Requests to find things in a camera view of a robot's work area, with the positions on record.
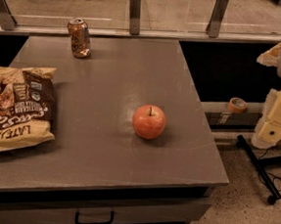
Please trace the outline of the red apple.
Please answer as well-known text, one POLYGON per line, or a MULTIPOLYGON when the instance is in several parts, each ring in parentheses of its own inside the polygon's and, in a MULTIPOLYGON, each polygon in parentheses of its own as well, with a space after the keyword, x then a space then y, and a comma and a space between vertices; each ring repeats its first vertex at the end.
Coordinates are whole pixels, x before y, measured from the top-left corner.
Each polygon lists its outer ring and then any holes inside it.
POLYGON ((164 132, 165 114, 161 108, 152 105, 139 107, 132 117, 136 134, 143 139, 156 139, 164 132))

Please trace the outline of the brown chip bag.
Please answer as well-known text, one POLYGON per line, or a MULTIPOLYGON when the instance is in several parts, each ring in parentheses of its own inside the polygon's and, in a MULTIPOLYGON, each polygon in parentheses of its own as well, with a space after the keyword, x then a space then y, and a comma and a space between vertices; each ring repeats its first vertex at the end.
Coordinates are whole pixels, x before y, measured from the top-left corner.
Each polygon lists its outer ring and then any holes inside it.
POLYGON ((55 139, 52 67, 0 67, 0 152, 55 139))

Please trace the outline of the orange tape roll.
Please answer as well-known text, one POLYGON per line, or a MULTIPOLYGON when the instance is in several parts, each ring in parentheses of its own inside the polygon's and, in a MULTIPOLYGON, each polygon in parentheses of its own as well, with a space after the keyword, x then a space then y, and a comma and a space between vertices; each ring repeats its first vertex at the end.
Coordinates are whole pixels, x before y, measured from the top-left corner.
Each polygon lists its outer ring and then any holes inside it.
POLYGON ((247 103, 243 99, 235 97, 230 99, 229 105, 227 106, 233 113, 244 113, 247 108, 247 103))

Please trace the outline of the black stand leg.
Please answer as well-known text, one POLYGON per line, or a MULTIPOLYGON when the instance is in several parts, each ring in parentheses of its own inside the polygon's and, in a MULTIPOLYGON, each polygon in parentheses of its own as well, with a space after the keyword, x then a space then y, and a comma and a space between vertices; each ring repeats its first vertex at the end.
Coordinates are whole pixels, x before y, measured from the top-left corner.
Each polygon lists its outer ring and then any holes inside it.
POLYGON ((271 205, 275 205, 278 200, 281 200, 281 193, 276 188, 274 181, 267 175, 265 168, 268 165, 277 165, 278 163, 281 163, 281 156, 268 158, 256 157, 253 150, 250 148, 250 145, 245 141, 245 138, 241 135, 238 136, 236 146, 240 149, 245 150, 245 153, 250 158, 253 166, 258 171, 258 175, 261 177, 265 187, 271 192, 271 195, 267 197, 267 202, 271 205))

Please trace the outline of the grey cabinet drawer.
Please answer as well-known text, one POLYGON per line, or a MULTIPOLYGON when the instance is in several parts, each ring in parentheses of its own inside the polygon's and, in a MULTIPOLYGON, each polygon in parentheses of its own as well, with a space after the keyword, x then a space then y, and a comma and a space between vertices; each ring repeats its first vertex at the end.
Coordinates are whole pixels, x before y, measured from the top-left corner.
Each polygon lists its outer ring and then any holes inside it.
POLYGON ((191 224, 209 198, 0 203, 0 224, 191 224))

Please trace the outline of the orange soda can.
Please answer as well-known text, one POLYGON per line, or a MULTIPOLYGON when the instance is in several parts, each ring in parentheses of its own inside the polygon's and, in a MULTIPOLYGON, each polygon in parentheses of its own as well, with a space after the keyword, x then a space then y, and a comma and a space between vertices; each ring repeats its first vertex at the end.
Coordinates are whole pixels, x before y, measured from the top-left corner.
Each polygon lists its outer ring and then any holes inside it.
POLYGON ((78 58, 87 58, 90 54, 90 37, 88 24, 84 19, 70 19, 68 34, 70 36, 72 54, 78 58))

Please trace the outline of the glass barrier panel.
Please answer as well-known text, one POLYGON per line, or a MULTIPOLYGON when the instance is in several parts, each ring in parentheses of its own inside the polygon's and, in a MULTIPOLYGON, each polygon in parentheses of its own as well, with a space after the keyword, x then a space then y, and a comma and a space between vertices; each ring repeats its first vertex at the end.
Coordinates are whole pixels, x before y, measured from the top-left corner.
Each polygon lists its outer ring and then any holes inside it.
MULTIPOLYGON (((84 18, 91 28, 127 30, 129 0, 6 0, 20 25, 67 25, 84 18)), ((141 0, 144 31, 204 32, 216 0, 141 0)), ((229 0, 220 26, 222 34, 281 35, 279 0, 229 0)))

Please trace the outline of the right metal bracket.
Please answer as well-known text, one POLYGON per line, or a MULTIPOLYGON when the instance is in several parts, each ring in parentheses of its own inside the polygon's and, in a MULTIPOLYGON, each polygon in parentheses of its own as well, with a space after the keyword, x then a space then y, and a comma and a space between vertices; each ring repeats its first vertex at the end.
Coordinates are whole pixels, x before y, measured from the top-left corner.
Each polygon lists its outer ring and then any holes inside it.
POLYGON ((216 38, 219 36, 220 26, 230 0, 216 0, 212 10, 209 25, 206 27, 208 37, 216 38))

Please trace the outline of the metal bracket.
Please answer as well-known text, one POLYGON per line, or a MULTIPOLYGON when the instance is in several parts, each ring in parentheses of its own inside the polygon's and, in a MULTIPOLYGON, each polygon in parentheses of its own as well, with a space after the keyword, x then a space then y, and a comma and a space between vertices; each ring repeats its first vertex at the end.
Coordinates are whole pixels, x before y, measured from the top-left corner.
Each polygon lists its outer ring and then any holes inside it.
POLYGON ((209 25, 206 27, 208 37, 216 38, 219 36, 220 26, 230 0, 216 0, 212 10, 209 25))
POLYGON ((140 33, 141 0, 129 0, 129 32, 132 35, 140 33))
POLYGON ((17 21, 11 14, 6 0, 0 0, 0 26, 3 30, 12 31, 17 25, 17 21))

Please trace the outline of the middle metal bracket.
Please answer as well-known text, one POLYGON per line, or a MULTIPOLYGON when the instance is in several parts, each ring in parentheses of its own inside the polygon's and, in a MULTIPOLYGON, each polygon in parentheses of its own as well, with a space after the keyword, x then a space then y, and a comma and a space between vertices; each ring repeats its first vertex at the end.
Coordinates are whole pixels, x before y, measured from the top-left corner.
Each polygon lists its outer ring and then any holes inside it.
POLYGON ((140 33, 141 0, 129 0, 129 32, 132 35, 140 33))

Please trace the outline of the left metal bracket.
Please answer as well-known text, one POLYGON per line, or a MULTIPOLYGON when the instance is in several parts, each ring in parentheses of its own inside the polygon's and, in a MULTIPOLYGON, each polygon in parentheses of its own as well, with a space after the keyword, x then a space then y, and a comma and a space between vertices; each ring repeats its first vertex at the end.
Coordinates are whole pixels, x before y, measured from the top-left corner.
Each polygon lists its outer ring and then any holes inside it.
POLYGON ((11 14, 6 0, 0 0, 0 26, 3 30, 12 31, 17 25, 17 21, 11 14))

